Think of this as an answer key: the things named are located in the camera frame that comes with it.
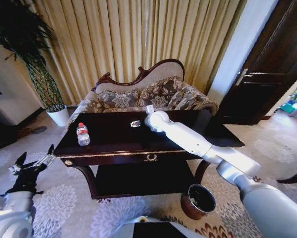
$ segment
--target sofa cushion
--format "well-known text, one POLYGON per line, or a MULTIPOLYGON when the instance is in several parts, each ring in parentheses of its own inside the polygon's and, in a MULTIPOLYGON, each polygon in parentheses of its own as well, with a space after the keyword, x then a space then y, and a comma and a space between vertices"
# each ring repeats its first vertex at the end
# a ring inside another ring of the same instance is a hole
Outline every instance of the sofa cushion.
POLYGON ((180 91, 181 87, 182 81, 177 76, 162 79, 142 91, 138 106, 166 107, 173 95, 180 91))
POLYGON ((89 92, 85 99, 78 105, 77 109, 70 116, 68 125, 70 125, 78 117, 80 113, 101 113, 102 105, 99 101, 98 95, 95 92, 89 92))
POLYGON ((175 93, 173 97, 170 99, 167 108, 169 110, 174 110, 176 106, 179 104, 179 102, 182 100, 183 96, 183 91, 178 91, 177 93, 175 93))
POLYGON ((104 108, 128 108, 137 105, 139 93, 132 92, 105 91, 99 94, 99 101, 104 108))
POLYGON ((183 98, 174 110, 201 110, 208 108, 214 115, 217 112, 217 105, 205 94, 199 92, 195 87, 185 85, 182 89, 183 98))

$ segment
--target drawer handle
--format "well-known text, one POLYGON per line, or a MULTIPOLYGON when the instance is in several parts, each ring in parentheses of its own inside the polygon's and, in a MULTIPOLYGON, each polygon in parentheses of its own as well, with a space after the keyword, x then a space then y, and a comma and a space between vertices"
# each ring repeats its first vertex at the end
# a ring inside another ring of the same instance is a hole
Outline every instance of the drawer handle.
POLYGON ((156 154, 154 154, 154 157, 153 157, 152 159, 150 159, 149 157, 150 157, 150 155, 147 155, 147 159, 144 160, 144 161, 145 161, 145 162, 158 161, 158 159, 157 159, 157 155, 156 155, 156 154))

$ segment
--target table drawer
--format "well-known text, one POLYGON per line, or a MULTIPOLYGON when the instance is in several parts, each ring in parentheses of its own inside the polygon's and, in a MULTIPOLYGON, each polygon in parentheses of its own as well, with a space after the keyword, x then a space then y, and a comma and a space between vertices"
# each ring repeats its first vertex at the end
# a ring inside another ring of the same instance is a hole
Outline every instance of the table drawer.
POLYGON ((66 166, 86 166, 86 165, 110 165, 110 164, 129 164, 129 163, 149 163, 155 161, 169 160, 194 160, 200 159, 186 151, 179 152, 139 152, 139 153, 116 153, 96 156, 62 156, 61 160, 66 166))

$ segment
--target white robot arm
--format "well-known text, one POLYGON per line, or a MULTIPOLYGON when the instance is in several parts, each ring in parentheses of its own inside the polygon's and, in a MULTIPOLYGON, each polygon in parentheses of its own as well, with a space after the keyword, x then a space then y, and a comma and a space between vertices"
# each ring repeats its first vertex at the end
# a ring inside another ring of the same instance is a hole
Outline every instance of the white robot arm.
POLYGON ((53 161, 54 145, 48 154, 37 162, 24 164, 26 152, 9 167, 18 176, 13 188, 0 195, 0 238, 31 238, 32 222, 35 216, 33 196, 36 180, 40 172, 53 161))
POLYGON ((166 136, 189 153, 218 164, 217 172, 240 190, 240 199, 264 237, 297 238, 297 204, 276 188, 256 183, 252 177, 260 165, 230 147, 218 147, 180 122, 172 122, 166 112, 147 106, 145 124, 166 136))

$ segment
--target white plant pot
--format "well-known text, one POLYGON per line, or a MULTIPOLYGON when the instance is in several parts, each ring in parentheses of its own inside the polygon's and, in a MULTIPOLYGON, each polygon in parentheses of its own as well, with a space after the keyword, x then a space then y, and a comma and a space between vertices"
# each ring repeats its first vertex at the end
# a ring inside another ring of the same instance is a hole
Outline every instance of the white plant pot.
POLYGON ((58 111, 55 113, 49 113, 49 112, 47 112, 47 113, 58 126, 66 126, 67 125, 67 122, 69 119, 69 113, 68 113, 66 106, 61 111, 58 111))

